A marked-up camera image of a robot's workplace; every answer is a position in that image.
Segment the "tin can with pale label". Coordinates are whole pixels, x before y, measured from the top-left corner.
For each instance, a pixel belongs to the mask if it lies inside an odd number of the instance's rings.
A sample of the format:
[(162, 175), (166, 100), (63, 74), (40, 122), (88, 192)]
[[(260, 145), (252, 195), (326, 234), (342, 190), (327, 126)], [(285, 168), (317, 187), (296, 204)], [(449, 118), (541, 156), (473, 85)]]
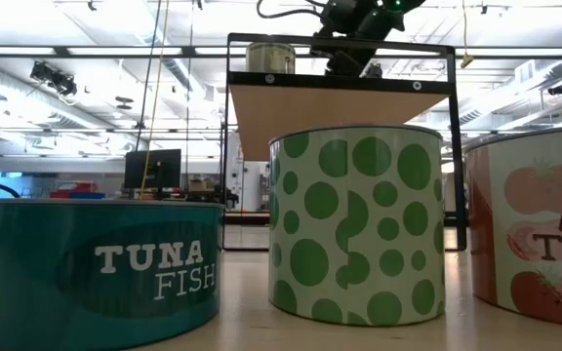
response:
[(294, 74), (296, 51), (282, 43), (252, 43), (246, 48), (246, 70), (257, 73)]

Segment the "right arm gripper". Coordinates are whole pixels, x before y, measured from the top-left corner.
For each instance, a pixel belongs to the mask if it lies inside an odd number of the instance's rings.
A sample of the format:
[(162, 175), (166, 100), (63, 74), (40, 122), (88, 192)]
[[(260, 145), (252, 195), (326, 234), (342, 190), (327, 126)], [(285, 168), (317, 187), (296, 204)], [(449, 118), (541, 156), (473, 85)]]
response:
[[(315, 37), (383, 41), (392, 29), (403, 29), (403, 0), (328, 0), (320, 13), (321, 28)], [(327, 74), (360, 76), (366, 66), (344, 52), (327, 62)]]

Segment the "red box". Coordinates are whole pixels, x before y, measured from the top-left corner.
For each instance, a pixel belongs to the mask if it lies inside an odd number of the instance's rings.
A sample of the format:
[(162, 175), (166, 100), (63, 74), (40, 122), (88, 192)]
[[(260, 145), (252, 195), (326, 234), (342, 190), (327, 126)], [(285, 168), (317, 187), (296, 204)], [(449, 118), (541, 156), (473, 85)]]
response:
[(70, 199), (71, 192), (98, 192), (98, 186), (94, 182), (69, 182), (60, 184), (49, 195), (50, 198)]

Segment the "green dotted can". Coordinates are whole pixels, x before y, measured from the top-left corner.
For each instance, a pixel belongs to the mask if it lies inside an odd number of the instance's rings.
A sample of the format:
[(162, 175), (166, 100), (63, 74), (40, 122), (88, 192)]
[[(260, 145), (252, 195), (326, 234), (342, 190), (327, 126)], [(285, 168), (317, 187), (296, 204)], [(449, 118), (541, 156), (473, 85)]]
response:
[(444, 314), (441, 136), (347, 125), (274, 138), (269, 299), (306, 319), (412, 325)]

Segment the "teal tuna fish can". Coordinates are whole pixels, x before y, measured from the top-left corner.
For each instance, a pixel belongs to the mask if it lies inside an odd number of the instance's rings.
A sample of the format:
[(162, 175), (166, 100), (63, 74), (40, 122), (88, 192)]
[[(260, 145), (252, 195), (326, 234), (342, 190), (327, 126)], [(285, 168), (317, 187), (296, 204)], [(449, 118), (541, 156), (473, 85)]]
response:
[(218, 204), (0, 200), (0, 351), (99, 351), (220, 309)]

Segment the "black ceiling spotlight cluster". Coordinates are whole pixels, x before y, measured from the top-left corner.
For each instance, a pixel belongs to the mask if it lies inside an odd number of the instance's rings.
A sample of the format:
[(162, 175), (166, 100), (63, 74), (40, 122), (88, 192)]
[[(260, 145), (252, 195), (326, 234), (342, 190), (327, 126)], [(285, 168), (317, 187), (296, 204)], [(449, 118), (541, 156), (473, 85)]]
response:
[(46, 62), (35, 61), (29, 77), (39, 83), (46, 84), (60, 96), (72, 97), (77, 94), (74, 76), (53, 69)]

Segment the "black computer monitor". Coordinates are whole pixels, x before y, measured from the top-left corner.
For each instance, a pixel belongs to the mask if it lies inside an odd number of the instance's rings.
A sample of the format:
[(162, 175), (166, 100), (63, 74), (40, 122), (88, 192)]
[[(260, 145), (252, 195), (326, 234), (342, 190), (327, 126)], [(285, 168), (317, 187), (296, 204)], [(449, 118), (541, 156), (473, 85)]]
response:
[(181, 186), (181, 150), (134, 151), (125, 155), (125, 188)]

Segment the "tomato can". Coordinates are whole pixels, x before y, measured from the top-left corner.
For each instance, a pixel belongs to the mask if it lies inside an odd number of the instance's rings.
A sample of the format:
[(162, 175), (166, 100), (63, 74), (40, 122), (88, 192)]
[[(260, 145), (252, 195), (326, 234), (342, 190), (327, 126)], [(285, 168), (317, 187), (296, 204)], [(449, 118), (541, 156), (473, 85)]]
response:
[(562, 325), (562, 128), (483, 141), (465, 165), (474, 295)]

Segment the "wooden shelf with black frame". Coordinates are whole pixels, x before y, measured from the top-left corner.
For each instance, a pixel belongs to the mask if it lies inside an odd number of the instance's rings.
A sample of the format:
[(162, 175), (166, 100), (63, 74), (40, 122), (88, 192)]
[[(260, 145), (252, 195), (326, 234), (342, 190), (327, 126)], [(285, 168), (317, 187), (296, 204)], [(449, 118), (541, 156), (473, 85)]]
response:
[(234, 115), (247, 161), (265, 161), (268, 143), (277, 136), (311, 128), (344, 124), (400, 125), (442, 100), (448, 102), (454, 164), (456, 251), (467, 248), (467, 214), (463, 192), (463, 160), (456, 75), (452, 46), (316, 38), (295, 35), (231, 33), (226, 44), (264, 43), (383, 49), (392, 59), (442, 59), (443, 81), (376, 79), (307, 74), (226, 71), (225, 113)]

